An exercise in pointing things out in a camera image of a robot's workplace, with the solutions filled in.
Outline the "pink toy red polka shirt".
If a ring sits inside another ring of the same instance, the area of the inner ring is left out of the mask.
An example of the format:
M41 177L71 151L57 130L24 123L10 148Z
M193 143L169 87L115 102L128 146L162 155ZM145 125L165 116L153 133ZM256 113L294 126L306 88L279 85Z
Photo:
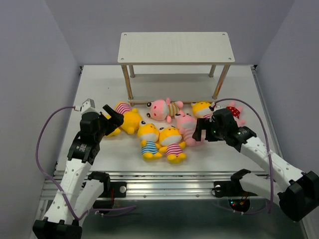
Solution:
M234 101L231 101L227 107L227 109L229 109L237 123L237 125L239 127L243 126L246 121L244 119L241 118L241 113L243 111L243 107L242 106L236 106L236 103Z

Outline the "pink toy yellow striped shirt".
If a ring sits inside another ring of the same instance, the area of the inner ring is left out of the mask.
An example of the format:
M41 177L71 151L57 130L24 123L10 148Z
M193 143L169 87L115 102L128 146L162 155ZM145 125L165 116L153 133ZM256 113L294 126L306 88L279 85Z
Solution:
M148 102L147 107L149 108L149 111L146 114L147 117L157 121L165 120L167 123L171 123L175 114L179 113L183 108L183 102L172 102L170 98L166 98L165 100L160 99L153 102Z

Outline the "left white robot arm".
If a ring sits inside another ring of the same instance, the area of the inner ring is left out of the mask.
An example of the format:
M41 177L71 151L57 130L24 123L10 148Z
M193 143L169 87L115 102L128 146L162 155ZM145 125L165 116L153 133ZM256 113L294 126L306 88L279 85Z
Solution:
M60 183L50 175L44 175L58 188L52 204L43 219L36 220L32 230L38 239L79 239L85 217L98 196L110 193L110 177L107 173L90 171L100 151L100 142L124 122L122 114L104 105L105 117L96 111L90 100L81 107L80 130L75 135L67 154L66 166Z

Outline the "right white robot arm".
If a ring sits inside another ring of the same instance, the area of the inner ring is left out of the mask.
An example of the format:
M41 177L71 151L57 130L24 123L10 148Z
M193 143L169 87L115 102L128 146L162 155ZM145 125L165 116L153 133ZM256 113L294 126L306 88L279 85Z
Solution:
M238 126L231 111L220 109L208 119L197 119L193 138L201 139L202 131L210 142L224 141L248 157L270 176L263 179L249 170L232 176L229 188L234 194L251 192L278 205L292 221L298 222L319 206L319 177L290 165L269 148L246 126Z

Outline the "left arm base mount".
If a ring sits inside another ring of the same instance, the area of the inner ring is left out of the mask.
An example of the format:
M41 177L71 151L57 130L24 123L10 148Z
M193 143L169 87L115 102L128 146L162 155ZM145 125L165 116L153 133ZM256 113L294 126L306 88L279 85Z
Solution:
M99 199L115 199L125 198L127 193L127 183L125 181L110 183L109 189L105 189L103 193L98 197Z

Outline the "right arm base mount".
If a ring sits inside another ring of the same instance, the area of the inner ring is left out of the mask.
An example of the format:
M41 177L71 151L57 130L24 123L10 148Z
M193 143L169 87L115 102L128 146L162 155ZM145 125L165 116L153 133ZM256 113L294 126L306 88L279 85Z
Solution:
M247 196L247 192L243 190L237 181L215 181L211 189L211 194L217 198Z

